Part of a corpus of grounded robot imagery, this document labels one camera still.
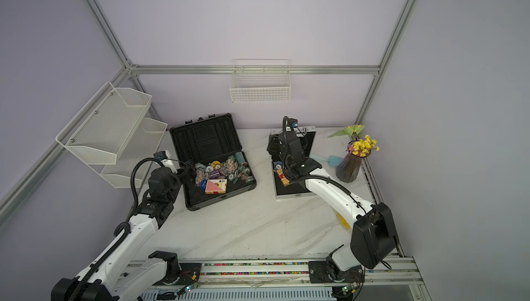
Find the yellow artificial flowers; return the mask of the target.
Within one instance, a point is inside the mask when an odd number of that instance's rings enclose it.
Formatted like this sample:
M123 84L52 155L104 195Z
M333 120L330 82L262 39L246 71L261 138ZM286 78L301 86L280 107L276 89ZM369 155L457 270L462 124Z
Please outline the yellow artificial flowers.
M328 138L348 137L350 142L347 144L346 152L356 157L366 158L372 152L380 151L380 147L375 139L364 133L364 129L365 125L361 124L346 126L329 135Z

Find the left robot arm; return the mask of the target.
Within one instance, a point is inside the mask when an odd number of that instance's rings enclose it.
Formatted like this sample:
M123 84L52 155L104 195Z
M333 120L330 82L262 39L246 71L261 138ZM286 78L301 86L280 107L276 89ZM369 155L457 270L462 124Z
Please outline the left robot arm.
M134 193L127 219L114 231L114 240L74 278L61 279L51 291L51 300L140 300L156 283L173 285L180 281L182 267L177 254L154 251L136 271L121 277L130 261L155 235L174 210L182 185L195 176L192 161L171 159L163 152L137 163L154 162L158 167L149 177L143 196Z

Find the loose poker chips pile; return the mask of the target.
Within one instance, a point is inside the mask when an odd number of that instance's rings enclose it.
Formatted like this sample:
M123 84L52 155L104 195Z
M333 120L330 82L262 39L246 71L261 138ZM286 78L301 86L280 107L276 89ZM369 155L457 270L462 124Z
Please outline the loose poker chips pile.
M195 164L195 185L201 186L209 179L227 179L234 184L255 182L251 167L242 151L228 156L223 162L215 160L208 164Z

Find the white two-tier mesh shelf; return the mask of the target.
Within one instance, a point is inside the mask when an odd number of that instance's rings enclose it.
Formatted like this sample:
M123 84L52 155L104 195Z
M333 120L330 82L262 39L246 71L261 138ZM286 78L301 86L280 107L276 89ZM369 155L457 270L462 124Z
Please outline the white two-tier mesh shelf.
M135 165L158 152L167 124L150 117L152 96L104 84L56 142L116 189L130 187Z

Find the row of poker chips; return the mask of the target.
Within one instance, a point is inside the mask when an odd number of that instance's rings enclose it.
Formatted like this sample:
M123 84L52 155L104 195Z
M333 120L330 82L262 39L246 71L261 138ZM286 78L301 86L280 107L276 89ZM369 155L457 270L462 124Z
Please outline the row of poker chips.
M273 163L273 170L278 171L283 169L283 163L281 161L276 161Z

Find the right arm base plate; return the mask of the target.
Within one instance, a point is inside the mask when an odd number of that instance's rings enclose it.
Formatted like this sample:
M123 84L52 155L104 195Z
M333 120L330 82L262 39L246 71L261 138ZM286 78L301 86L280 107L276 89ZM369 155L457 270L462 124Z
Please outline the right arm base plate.
M327 261L310 261L308 266L309 279L312 284L364 282L361 266L354 266L346 270Z

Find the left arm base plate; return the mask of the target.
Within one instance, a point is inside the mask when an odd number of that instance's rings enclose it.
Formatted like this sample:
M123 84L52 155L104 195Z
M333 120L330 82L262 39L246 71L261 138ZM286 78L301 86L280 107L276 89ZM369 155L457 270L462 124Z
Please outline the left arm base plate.
M153 286L188 286L198 282L201 276L202 263L184 262L179 263L179 273L171 278L163 278L153 284Z

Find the purple glass vase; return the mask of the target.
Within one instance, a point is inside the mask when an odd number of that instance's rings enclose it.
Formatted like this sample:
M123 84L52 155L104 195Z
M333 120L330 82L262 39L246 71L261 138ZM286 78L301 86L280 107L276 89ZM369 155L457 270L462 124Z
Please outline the purple glass vase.
M346 156L342 164L336 168L337 178L345 183L351 183L357 179L362 161L370 156L371 149L364 146L363 140L351 141L346 149Z

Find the pink playing card box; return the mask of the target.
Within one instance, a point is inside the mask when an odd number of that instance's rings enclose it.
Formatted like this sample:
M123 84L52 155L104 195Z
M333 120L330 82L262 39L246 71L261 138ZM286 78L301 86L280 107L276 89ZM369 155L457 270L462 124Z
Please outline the pink playing card box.
M227 185L227 179L208 179L204 183L204 192L209 195L225 194Z

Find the aluminium frame rail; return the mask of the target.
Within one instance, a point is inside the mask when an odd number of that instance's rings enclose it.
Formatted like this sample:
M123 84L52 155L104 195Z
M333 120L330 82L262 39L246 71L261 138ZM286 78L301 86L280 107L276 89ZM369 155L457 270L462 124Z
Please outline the aluminium frame rail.
M221 260L202 263L200 287L284 287L312 284L309 279L310 261L318 259L290 260ZM388 260L391 266L378 265L363 269L364 282L317 283L320 286L364 285L423 285L425 282L412 258L394 255Z

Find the teal plastic scoop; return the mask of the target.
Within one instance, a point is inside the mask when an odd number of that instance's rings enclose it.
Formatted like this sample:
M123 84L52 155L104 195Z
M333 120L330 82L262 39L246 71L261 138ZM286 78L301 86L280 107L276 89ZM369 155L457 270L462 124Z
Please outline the teal plastic scoop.
M336 168L339 167L339 165L342 164L343 157L338 157L334 155L330 155L328 157L323 157L320 155L316 155L314 153L310 154L309 156L311 159L314 159L320 163L327 163L330 167Z

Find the dark grey poker case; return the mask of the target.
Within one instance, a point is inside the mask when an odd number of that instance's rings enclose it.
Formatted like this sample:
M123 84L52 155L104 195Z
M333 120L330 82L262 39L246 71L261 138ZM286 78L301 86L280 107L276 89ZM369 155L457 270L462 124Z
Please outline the dark grey poker case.
M207 120L189 121L183 126L171 128L169 133L178 159L194 167L197 163L208 164L215 160L223 162L238 151L244 153L231 114L217 117L211 115ZM257 180L248 184L228 181L225 194L209 195L204 192L204 183L201 186L196 186L195 183L184 185L184 199L189 211L198 211L257 187Z

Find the yellow dotted work glove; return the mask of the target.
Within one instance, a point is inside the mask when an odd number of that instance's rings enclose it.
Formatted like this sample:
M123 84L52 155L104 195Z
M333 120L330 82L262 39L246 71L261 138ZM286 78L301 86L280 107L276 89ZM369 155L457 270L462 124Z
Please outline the yellow dotted work glove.
M347 231L351 230L351 225L336 211L335 215L338 219L339 224Z

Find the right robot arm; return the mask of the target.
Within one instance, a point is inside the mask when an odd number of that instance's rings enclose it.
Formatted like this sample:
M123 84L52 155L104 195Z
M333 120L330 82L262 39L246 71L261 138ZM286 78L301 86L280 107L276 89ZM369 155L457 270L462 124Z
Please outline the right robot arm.
M269 137L267 151L280 160L281 175L290 186L303 184L351 227L349 244L327 256L329 278L341 281L351 269L358 267L364 271L382 265L392 270L385 258L397 247L399 240L390 208L384 203L364 200L334 180L317 160L305 153L297 129L298 120L283 117L282 131Z

